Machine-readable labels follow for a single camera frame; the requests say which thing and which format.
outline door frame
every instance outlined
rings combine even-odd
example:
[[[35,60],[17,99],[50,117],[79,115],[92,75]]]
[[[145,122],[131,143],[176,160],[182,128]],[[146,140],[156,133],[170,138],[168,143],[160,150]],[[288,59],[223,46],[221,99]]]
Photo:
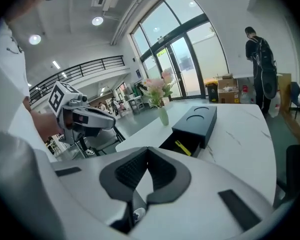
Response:
[[[174,42],[178,41],[181,38],[184,38],[185,43],[186,43],[186,45],[188,47],[188,50],[190,52],[190,56],[191,56],[191,59],[193,61],[193,66],[194,66],[196,76],[197,76],[197,79],[198,79],[198,83],[199,83],[200,95],[192,95],[192,96],[187,95],[185,84],[184,84],[184,81],[183,81],[183,78],[182,78],[182,75],[181,75],[180,67],[179,67],[178,61],[176,59],[175,53],[174,53],[173,48],[172,48],[172,44]],[[168,57],[170,59],[170,63],[174,67],[174,71],[175,71],[176,76],[178,77],[178,79],[180,79],[179,87],[180,87],[181,97],[172,98],[171,96],[169,96],[169,100],[178,101],[178,100],[205,99],[206,98],[206,89],[205,89],[204,80],[203,80],[203,77],[202,77],[202,74],[201,74],[201,70],[200,70],[200,66],[199,66],[199,62],[198,62],[195,50],[194,50],[194,48],[191,44],[191,41],[190,41],[187,33],[185,32],[183,34],[180,34],[180,35],[176,36],[175,38],[173,38],[169,42],[165,43],[162,47],[157,49],[152,54],[155,58],[155,61],[157,63],[158,69],[160,70],[160,73],[162,73],[163,70],[162,70],[162,67],[161,67],[161,64],[160,64],[160,61],[159,61],[159,58],[158,58],[157,54],[159,52],[161,52],[163,49],[167,50]]]

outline black box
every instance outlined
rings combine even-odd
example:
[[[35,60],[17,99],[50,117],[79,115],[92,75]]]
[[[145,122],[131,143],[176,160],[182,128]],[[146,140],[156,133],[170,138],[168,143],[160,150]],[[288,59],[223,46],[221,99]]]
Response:
[[[187,155],[186,152],[176,144],[176,141],[179,141],[191,153],[191,157],[198,157],[201,138],[186,132],[174,131],[159,148]]]
[[[199,137],[200,148],[205,149],[215,127],[216,120],[217,106],[193,106],[172,127],[172,131],[177,132],[178,135],[187,133]]]

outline box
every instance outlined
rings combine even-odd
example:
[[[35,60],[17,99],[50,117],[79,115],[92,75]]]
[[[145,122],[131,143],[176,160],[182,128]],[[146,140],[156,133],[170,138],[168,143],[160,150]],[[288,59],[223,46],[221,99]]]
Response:
[[[238,104],[239,103],[239,91],[232,90],[232,91],[222,91],[218,90],[219,96],[219,103],[226,103],[226,104]]]
[[[226,91],[225,87],[232,87],[231,91]],[[219,103],[235,104],[239,103],[239,90],[236,79],[218,79]]]
[[[229,73],[229,74],[224,74],[222,76],[222,79],[229,79],[229,78],[232,78],[232,77],[233,77],[233,75],[231,73]]]
[[[178,134],[191,134],[200,139],[200,148],[205,149],[217,120],[216,106],[193,106],[172,127]]]
[[[159,148],[164,150],[171,150],[180,154],[186,155],[186,152],[176,144],[179,141],[190,153],[191,157],[197,158],[200,153],[201,138],[194,134],[174,131],[171,135],[161,144]]]
[[[238,88],[237,79],[227,78],[227,79],[218,79],[218,89],[223,89],[224,87],[233,87],[234,89]]]

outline black backpack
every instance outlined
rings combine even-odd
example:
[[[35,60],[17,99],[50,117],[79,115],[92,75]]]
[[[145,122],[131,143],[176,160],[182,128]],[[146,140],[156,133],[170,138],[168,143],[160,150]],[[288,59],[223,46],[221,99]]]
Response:
[[[255,50],[255,59],[257,65],[267,72],[277,72],[276,61],[274,60],[274,54],[272,53],[270,46],[266,40],[261,38],[258,41],[256,38],[252,37],[251,41],[257,44]]]

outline glass vase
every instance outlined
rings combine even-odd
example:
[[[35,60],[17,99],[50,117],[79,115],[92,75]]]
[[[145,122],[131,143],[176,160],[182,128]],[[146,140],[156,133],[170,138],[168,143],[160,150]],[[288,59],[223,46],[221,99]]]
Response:
[[[164,106],[159,107],[158,108],[158,113],[159,113],[159,117],[160,117],[160,120],[161,120],[162,124],[164,126],[167,126],[169,124],[169,117],[168,117],[166,108]]]

